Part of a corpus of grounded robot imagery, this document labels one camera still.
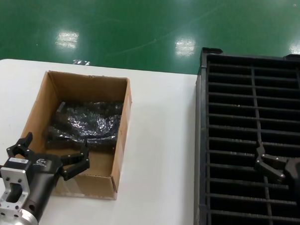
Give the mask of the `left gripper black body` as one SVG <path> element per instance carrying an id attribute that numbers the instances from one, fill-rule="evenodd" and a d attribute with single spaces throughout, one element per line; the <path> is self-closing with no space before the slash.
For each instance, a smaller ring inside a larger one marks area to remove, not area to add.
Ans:
<path id="1" fill-rule="evenodd" d="M 63 166 L 57 155 L 26 151 L 31 163 L 28 172 L 29 195 L 22 208 L 32 214 L 42 214 L 55 189 Z"/>

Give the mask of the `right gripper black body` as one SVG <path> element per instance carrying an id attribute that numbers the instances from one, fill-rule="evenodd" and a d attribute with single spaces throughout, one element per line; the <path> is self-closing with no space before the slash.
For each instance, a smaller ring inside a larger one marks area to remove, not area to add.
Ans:
<path id="1" fill-rule="evenodd" d="M 290 158 L 285 165 L 284 175 L 289 188 L 300 199 L 300 157 Z"/>

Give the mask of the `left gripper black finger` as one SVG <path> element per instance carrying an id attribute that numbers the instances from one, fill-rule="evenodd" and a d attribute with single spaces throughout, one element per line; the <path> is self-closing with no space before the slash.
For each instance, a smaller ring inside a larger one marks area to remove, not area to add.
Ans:
<path id="1" fill-rule="evenodd" d="M 29 149 L 32 140 L 33 135 L 29 132 L 24 138 L 20 138 L 15 145 L 7 149 L 8 156 L 11 158 L 20 155 L 24 159 L 32 160 L 33 151 Z"/>
<path id="2" fill-rule="evenodd" d="M 60 174 L 65 181 L 89 169 L 90 161 L 87 139 L 84 140 L 79 153 L 62 155 L 60 160 L 63 165 Z"/>

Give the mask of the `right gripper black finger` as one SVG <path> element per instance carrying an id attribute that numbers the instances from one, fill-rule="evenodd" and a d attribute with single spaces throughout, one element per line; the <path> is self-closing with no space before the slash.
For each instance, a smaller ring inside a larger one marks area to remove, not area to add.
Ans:
<path id="1" fill-rule="evenodd" d="M 257 142 L 256 149 L 256 170 L 278 170 L 283 171 L 285 169 L 287 158 L 280 156 L 269 155 L 266 153 L 264 145 L 261 142 Z"/>
<path id="2" fill-rule="evenodd" d="M 255 170 L 260 173 L 261 175 L 267 177 L 269 180 L 281 184 L 285 180 L 285 176 L 282 172 L 278 171 L 277 169 L 269 166 L 265 162 L 261 160 L 257 160 L 255 162 Z"/>

